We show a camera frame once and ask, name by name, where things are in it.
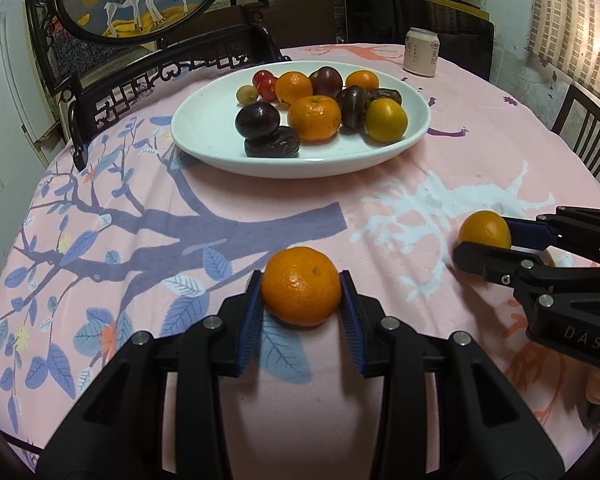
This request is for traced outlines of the yellow kumquat front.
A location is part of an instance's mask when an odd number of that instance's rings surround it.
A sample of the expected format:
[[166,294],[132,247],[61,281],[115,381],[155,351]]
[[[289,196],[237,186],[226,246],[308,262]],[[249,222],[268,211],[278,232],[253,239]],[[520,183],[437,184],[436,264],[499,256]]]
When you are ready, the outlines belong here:
[[360,87],[365,91],[377,90],[380,86],[378,76],[370,70],[356,70],[350,73],[344,84],[347,88]]

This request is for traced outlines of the dark cabinet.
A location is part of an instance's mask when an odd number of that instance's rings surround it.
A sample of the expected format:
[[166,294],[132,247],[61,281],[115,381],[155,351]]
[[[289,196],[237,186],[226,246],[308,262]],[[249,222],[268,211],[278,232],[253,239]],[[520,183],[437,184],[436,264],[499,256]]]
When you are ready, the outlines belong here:
[[410,29],[426,29],[442,58],[490,78],[494,26],[484,18],[430,0],[344,0],[344,13],[349,44],[404,44]]

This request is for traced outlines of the small red cherry tomato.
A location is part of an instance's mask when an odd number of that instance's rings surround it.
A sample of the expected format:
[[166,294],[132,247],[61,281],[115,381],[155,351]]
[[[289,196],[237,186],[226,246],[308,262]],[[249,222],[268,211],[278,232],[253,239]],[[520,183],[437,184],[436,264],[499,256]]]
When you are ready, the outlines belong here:
[[251,78],[253,87],[258,88],[259,84],[268,78],[274,78],[274,75],[269,70],[258,70]]

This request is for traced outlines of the large mandarin orange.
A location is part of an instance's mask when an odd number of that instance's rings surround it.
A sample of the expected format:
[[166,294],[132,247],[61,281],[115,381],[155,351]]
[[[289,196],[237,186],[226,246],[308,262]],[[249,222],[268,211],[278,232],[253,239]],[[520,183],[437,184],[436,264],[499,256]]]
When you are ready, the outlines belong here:
[[329,96],[307,96],[289,107],[287,122],[303,142],[328,141],[339,130],[340,108]]

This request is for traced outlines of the pink printed tablecloth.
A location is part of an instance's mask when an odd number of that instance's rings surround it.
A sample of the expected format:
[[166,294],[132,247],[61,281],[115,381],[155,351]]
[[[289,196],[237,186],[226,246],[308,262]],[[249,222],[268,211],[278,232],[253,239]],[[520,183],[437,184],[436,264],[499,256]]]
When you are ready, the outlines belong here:
[[181,333],[294,246],[324,252],[362,294],[421,333],[466,330],[518,389],[567,464],[594,439],[588,369],[528,340],[509,289],[458,274],[468,214],[532,218],[600,208],[600,185],[509,93],[440,61],[410,84],[431,128],[369,170],[312,180],[235,176],[174,144],[171,120],[215,70],[156,89],[93,143],[60,154],[35,189],[0,278],[0,429],[46,445],[138,330]]

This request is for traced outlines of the yellow lemon fruit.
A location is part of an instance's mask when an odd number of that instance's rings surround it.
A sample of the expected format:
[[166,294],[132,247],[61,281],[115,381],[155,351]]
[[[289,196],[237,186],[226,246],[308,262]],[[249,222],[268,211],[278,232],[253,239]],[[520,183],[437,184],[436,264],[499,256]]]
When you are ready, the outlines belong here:
[[378,143],[392,143],[403,138],[408,126],[404,108],[389,98],[370,103],[366,112],[365,128],[368,136]]

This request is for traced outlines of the white oval plate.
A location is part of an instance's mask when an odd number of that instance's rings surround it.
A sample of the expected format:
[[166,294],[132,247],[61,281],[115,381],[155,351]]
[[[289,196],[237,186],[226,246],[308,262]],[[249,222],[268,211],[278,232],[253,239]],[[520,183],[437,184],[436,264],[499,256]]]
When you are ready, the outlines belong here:
[[427,132],[422,95],[399,79],[346,63],[273,63],[272,93],[244,89],[257,73],[238,70],[206,84],[176,110],[175,144],[233,174],[302,179],[338,176],[392,159]]

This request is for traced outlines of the pink beverage can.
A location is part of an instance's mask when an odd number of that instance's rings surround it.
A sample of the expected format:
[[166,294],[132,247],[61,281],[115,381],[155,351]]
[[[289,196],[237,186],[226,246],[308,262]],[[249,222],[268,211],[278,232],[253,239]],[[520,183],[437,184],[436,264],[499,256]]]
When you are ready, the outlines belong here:
[[440,41],[430,30],[412,27],[405,37],[403,68],[407,72],[433,77],[436,73]]

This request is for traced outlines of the orange yellow fruit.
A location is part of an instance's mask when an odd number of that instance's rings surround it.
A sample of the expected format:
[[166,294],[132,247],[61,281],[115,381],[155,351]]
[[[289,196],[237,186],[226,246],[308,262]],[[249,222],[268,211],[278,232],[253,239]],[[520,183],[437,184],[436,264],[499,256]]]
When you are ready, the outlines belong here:
[[512,247],[512,234],[508,224],[499,214],[490,210],[479,210],[468,216],[460,226],[457,241],[509,249]]

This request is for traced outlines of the dark wooden chair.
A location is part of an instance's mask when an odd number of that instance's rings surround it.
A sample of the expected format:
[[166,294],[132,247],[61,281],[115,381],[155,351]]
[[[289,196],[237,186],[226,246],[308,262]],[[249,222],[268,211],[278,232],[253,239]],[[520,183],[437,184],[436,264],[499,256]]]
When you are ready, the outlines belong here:
[[570,84],[552,128],[600,182],[600,102]]

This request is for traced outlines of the small tan longan back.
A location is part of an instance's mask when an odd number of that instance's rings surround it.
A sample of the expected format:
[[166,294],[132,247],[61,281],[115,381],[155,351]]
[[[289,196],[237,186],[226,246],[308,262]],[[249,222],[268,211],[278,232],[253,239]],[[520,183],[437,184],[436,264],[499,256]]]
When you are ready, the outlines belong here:
[[236,100],[241,106],[247,106],[257,102],[259,91],[252,84],[244,84],[236,91]]

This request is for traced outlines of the red plum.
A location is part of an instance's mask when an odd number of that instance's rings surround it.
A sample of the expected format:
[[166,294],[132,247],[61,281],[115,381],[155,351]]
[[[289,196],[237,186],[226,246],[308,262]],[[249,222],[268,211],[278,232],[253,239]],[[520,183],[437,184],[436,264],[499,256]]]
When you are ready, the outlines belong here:
[[336,99],[342,89],[342,77],[336,68],[323,66],[310,73],[314,96],[329,96]]

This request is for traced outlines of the patterned curtain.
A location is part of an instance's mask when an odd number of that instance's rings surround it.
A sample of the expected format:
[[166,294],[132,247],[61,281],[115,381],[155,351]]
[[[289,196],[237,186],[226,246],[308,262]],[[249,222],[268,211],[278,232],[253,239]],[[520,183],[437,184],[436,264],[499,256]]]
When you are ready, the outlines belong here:
[[534,0],[528,48],[600,98],[600,0]]

